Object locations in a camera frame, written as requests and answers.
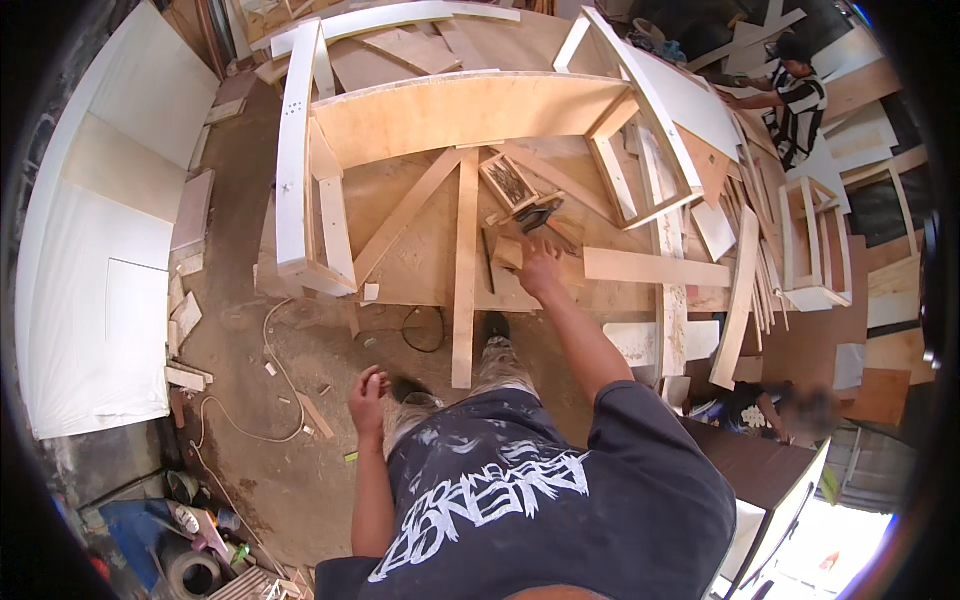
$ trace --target black shoe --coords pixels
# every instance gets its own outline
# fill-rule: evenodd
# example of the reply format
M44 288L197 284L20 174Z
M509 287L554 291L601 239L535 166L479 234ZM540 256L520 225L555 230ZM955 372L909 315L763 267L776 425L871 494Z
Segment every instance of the black shoe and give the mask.
M507 322L507 318L503 316L503 313L489 312L484 316L483 335L484 343L489 342L491 337L497 335L501 338L510 339L510 324Z
M407 401L407 397L413 392L422 392L424 394L430 394L430 390L427 390L426 387L417 381L416 379L411 379L410 377L394 377L393 388L394 388L394 399L399 404L413 404L413 405L422 405L426 404L427 400L423 398L412 398L411 401Z

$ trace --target dark t-shirt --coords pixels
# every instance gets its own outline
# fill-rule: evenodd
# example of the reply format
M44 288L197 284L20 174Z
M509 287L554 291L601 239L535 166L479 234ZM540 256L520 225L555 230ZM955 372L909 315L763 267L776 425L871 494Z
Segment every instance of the dark t-shirt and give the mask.
M521 390L434 415L390 456L387 555L318 564L317 597L500 599L551 585L703 596L733 538L727 481L635 382L597 395L587 446Z

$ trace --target person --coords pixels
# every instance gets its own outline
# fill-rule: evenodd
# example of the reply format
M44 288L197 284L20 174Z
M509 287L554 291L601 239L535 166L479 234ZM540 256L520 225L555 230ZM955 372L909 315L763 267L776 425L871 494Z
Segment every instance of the person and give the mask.
M773 138L784 171L800 166L813 152L820 123L827 110L827 89L811 64L810 48L793 34L783 34L768 52L779 59L770 77L736 78L736 84L764 92L737 98L717 93L733 108L771 108L763 122Z
M823 386L737 381L732 392L694 406L689 417L733 433L810 446L833 433L840 402Z
M732 542L733 492L566 292L560 256L524 240L518 277L593 405L587 449L557 431L499 313L467 399L441 409L419 384L394 386L386 460L391 386L370 367L349 398L354 556L317 565L318 598L704 595Z

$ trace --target green object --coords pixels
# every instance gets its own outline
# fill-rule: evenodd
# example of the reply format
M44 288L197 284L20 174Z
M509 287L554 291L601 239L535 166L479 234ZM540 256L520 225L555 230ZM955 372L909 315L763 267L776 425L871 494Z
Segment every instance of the green object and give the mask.
M820 474L820 492L830 503L830 506L837 505L837 500L840 499L838 497L840 495L840 485L837 483L833 471L826 465L824 465L824 472Z
M248 543L243 544L237 548L236 554L233 555L233 558L230 560L230 566L234 566L240 561L247 558L247 555L250 554L250 545Z

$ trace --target paint-stained pants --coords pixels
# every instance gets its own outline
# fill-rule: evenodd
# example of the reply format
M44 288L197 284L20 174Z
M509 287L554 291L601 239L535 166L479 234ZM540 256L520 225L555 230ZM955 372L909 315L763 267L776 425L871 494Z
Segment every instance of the paint-stained pants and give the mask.
M540 398L534 388L533 380L530 379L530 373L516 359L510 340L497 335L490 338L487 347L483 350L480 376L477 377L476 385L467 397L479 396L503 388L523 390ZM391 398L388 401L393 405L391 407L393 410L388 410L385 416L388 454L403 439L403 436L410 433L410 430L444 408L444 402L441 399L423 392L413 392L406 397L403 404L397 404Z

